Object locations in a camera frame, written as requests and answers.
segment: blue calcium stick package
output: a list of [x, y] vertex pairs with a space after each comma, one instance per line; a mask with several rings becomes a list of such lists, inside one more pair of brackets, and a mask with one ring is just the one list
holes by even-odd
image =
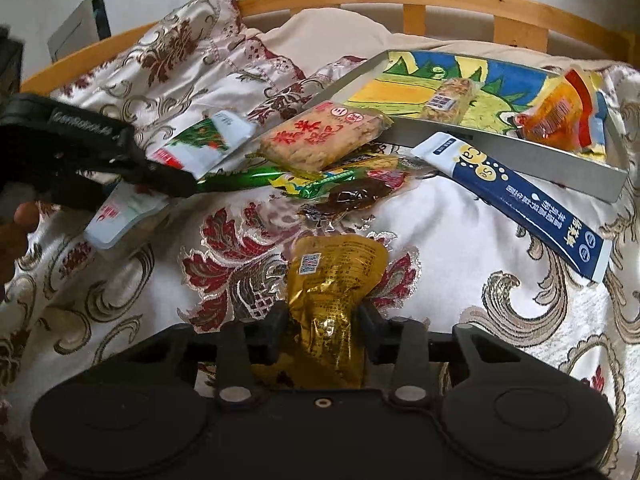
[[523, 226], [581, 276], [602, 282], [611, 241], [603, 240], [528, 180], [443, 132], [416, 146], [412, 155], [446, 173]]

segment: brown meat snack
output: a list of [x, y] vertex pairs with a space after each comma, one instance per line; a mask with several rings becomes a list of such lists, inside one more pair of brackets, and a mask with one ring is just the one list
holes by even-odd
[[479, 84], [471, 79], [453, 77], [440, 85], [422, 108], [420, 118], [439, 123], [460, 124], [478, 92]]
[[325, 101], [260, 137], [260, 154], [288, 170], [317, 173], [377, 138], [391, 119]]
[[319, 226], [345, 213], [373, 207], [379, 200], [400, 189], [407, 182], [405, 171], [370, 170], [362, 176], [331, 188], [325, 200], [303, 205], [298, 214]]

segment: finger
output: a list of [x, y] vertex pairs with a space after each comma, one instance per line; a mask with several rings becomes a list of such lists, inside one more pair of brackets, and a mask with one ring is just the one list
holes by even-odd
[[40, 211], [35, 202], [20, 204], [15, 210], [14, 222], [25, 232], [33, 233], [40, 223]]

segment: wooden bed frame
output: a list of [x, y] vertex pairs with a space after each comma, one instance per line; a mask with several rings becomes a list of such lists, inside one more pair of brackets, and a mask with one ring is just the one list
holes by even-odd
[[[244, 17], [277, 10], [294, 15], [303, 9], [341, 4], [402, 4], [405, 34], [426, 36], [427, 7], [472, 10], [494, 16], [494, 43], [546, 52], [549, 31], [564, 34], [605, 52], [611, 59], [635, 64], [640, 42], [629, 32], [613, 32], [564, 10], [531, 0], [239, 0]], [[48, 94], [135, 44], [153, 27], [147, 23], [88, 46], [61, 59], [22, 84], [21, 91]]]

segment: snack package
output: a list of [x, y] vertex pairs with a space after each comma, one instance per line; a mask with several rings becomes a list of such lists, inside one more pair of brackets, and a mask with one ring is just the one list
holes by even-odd
[[99, 251], [107, 251], [139, 224], [135, 235], [127, 236], [127, 246], [135, 250], [137, 241], [140, 241], [137, 246], [143, 244], [145, 237], [166, 217], [169, 204], [165, 194], [120, 181], [84, 229], [84, 236]]
[[609, 265], [611, 240], [565, 209], [515, 171], [463, 140], [437, 132], [412, 155], [432, 164], [524, 227], [581, 276], [601, 283]]
[[384, 153], [363, 153], [345, 164], [324, 170], [318, 179], [305, 178], [293, 173], [284, 173], [270, 181], [273, 187], [282, 189], [288, 196], [315, 198], [323, 194], [328, 186], [356, 178], [360, 168], [368, 170], [394, 170], [398, 166], [397, 155]]
[[439, 123], [460, 124], [479, 89], [480, 83], [471, 79], [447, 79], [433, 97], [425, 102], [420, 118]]
[[316, 176], [391, 124], [377, 110], [325, 101], [260, 136], [259, 153], [278, 166]]
[[329, 386], [362, 386], [364, 348], [356, 345], [353, 309], [380, 282], [387, 262], [382, 244], [358, 235], [305, 237], [293, 247], [287, 294], [301, 327], [298, 344], [335, 378]]
[[566, 72], [542, 102], [516, 116], [525, 139], [566, 152], [592, 144], [590, 122], [598, 113], [591, 79], [579, 68]]
[[195, 178], [201, 178], [251, 139], [254, 133], [255, 124], [222, 110], [168, 140], [148, 158], [187, 170]]
[[274, 166], [262, 166], [237, 173], [207, 173], [198, 181], [198, 192], [239, 191], [268, 186], [286, 172]]
[[[255, 124], [222, 110], [168, 140], [148, 158], [200, 178], [254, 133]], [[167, 216], [171, 201], [145, 186], [119, 182], [84, 230], [85, 236], [107, 258], [135, 250]], [[123, 247], [114, 249], [120, 240]]]
[[326, 199], [303, 205], [298, 214], [316, 226], [334, 222], [350, 211], [373, 207], [404, 186], [410, 175], [398, 170], [360, 171], [356, 178], [333, 186]]

